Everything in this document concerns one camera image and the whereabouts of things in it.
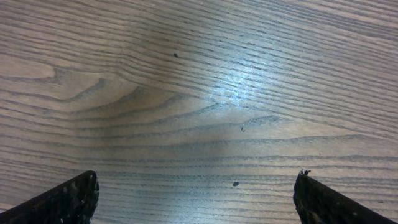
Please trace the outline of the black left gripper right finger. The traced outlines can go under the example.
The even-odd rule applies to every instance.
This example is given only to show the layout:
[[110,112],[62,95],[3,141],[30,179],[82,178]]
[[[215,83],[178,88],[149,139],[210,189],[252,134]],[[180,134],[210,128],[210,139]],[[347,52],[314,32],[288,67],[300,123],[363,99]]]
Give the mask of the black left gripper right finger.
[[327,187],[298,173],[293,201],[302,224],[397,224]]

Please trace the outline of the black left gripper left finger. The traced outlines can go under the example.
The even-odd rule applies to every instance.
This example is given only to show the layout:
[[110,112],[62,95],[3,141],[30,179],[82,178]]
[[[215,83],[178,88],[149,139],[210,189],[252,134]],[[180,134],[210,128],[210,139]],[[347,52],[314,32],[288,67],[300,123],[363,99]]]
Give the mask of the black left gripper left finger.
[[1,213],[1,224],[90,224],[100,187],[96,172],[86,171]]

